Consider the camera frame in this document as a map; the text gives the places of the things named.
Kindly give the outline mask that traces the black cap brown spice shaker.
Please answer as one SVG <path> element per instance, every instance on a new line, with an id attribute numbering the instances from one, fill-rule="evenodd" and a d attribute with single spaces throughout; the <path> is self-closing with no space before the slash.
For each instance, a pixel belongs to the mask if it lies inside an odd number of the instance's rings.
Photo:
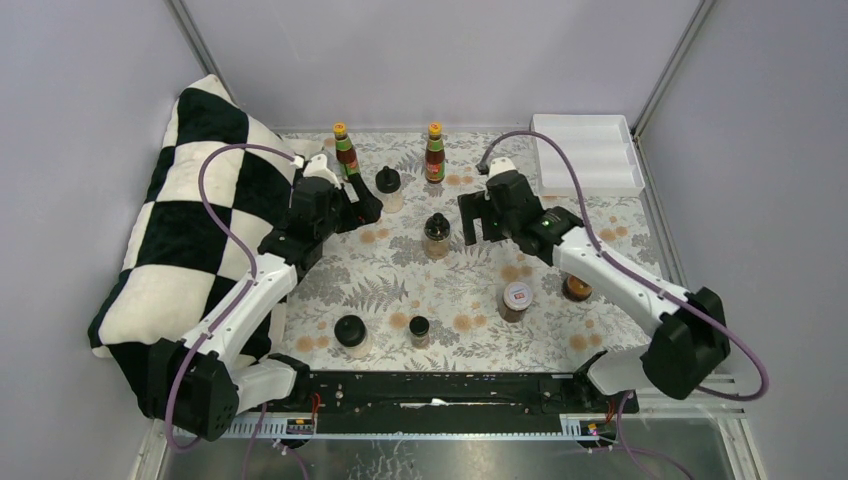
<path id="1" fill-rule="evenodd" d="M 422 245 L 430 259 L 439 260 L 448 255 L 451 232 L 451 224 L 441 212 L 434 213 L 426 220 Z"/>

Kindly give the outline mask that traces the red lid sauce jar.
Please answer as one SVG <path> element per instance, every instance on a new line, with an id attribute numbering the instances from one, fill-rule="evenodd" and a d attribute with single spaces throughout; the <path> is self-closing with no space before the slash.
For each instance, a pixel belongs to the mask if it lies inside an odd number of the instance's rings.
<path id="1" fill-rule="evenodd" d="M 574 275 L 564 277 L 561 290 L 564 297 L 573 302 L 586 301 L 593 293 L 593 288 L 590 285 Z"/>

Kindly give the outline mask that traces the white plastic organizer tray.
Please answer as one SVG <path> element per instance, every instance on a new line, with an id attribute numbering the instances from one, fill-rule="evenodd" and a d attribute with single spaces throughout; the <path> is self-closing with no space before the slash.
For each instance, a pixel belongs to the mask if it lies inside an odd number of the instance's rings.
<path id="1" fill-rule="evenodd" d="M 645 181 L 625 116 L 537 113 L 531 130 L 564 151 L 584 195 L 637 197 L 643 191 Z M 574 197 L 576 189 L 559 155 L 547 142 L 533 141 L 539 193 Z"/>

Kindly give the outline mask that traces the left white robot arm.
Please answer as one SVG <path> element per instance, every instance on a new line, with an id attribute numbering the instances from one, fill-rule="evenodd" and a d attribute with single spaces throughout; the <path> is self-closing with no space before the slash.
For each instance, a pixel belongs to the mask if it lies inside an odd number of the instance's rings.
<path id="1" fill-rule="evenodd" d="M 354 199 L 344 186 L 317 175 L 296 182 L 290 208 L 260 242 L 254 266 L 196 327 L 151 347 L 141 402 L 146 415 L 213 441 L 254 407 L 276 401 L 296 411 L 310 402 L 305 363 L 279 353 L 246 367 L 236 360 L 274 306 L 322 257 L 330 236 L 380 218 L 382 203 L 362 176 L 352 175 L 349 184 Z"/>

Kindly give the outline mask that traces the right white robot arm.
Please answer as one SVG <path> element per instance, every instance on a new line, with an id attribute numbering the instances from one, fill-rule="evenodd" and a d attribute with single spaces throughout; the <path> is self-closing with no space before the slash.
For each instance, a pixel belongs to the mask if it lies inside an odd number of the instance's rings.
<path id="1" fill-rule="evenodd" d="M 662 280 L 641 284 L 647 272 L 610 249 L 595 247 L 585 222 L 569 210 L 543 208 L 516 170 L 496 174 L 482 191 L 459 196 L 458 205 L 466 244 L 479 238 L 511 240 L 523 253 L 588 284 L 649 336 L 646 345 L 601 353 L 580 368 L 585 377 L 575 382 L 573 396 L 583 410 L 597 412 L 613 394 L 647 387 L 684 400 L 729 355 L 727 336 L 700 317 L 724 321 L 714 292 L 703 287 L 692 293 Z"/>

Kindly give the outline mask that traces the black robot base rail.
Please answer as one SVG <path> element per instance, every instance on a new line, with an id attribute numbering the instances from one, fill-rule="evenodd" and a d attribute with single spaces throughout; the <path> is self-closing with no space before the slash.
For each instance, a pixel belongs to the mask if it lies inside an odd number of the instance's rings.
<path id="1" fill-rule="evenodd" d="M 272 401 L 236 418 L 228 438 L 591 439 L 636 401 L 582 374 L 315 371 L 300 405 Z"/>

